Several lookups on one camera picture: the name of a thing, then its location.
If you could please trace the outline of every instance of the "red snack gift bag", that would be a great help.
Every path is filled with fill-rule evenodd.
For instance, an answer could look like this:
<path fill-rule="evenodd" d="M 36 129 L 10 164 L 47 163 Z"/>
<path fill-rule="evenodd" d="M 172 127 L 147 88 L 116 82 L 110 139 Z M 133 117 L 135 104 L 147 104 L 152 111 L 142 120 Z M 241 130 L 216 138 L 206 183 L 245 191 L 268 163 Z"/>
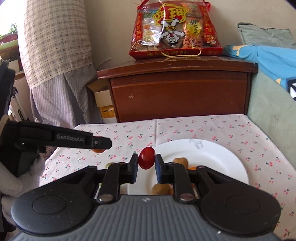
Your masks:
<path fill-rule="evenodd" d="M 129 54 L 135 59 L 222 54 L 209 9 L 203 0 L 144 0 Z"/>

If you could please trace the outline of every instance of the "red cherry tomato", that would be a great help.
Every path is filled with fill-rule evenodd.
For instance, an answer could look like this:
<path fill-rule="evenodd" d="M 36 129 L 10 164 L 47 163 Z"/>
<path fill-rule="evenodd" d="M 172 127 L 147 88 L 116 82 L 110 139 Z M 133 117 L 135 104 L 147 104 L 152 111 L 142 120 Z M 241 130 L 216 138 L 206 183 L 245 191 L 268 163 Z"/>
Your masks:
<path fill-rule="evenodd" d="M 155 151 L 152 147 L 144 148 L 139 155 L 139 166 L 145 170 L 151 168 L 155 161 Z"/>

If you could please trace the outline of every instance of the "white plate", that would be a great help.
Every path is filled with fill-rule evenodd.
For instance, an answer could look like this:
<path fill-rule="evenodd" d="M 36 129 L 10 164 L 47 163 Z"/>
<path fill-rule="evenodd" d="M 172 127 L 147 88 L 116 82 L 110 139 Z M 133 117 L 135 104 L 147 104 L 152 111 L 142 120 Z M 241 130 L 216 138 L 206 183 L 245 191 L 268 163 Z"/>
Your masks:
<path fill-rule="evenodd" d="M 216 143 L 200 139 L 182 139 L 163 143 L 154 150 L 156 154 L 161 154 L 165 163 L 172 162 L 174 158 L 185 157 L 189 167 L 204 165 L 249 184 L 241 161 L 231 151 Z M 149 170 L 139 167 L 137 181 L 128 184 L 128 194 L 151 195 L 151 189 L 156 183 L 155 166 Z"/>

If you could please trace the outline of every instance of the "wall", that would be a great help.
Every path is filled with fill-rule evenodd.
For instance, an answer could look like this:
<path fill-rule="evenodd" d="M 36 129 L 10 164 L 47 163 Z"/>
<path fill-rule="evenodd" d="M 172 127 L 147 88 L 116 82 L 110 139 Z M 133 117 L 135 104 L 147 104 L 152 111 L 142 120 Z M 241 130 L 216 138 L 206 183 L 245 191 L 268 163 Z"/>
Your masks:
<path fill-rule="evenodd" d="M 209 0 L 210 15 L 223 46 L 241 44 L 238 22 L 290 28 L 296 38 L 296 11 L 286 0 Z M 93 62 L 99 69 L 132 60 L 128 55 L 140 0 L 85 0 Z"/>

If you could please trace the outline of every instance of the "cherry print tablecloth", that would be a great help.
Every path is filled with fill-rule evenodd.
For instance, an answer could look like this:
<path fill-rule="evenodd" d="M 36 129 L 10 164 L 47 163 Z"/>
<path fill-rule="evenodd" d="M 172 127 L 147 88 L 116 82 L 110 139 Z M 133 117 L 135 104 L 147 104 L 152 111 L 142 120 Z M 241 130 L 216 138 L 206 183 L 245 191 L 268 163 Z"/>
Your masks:
<path fill-rule="evenodd" d="M 147 120 L 118 124 L 79 125 L 77 130 L 109 137 L 112 148 L 91 150 L 57 148 L 46 161 L 41 185 L 88 165 L 104 169 L 109 162 L 128 162 L 146 146 L 187 138 L 218 143 L 232 151 L 248 172 L 250 185 L 272 194 L 281 204 L 275 233 L 296 238 L 296 172 L 280 150 L 245 115 L 221 115 Z"/>

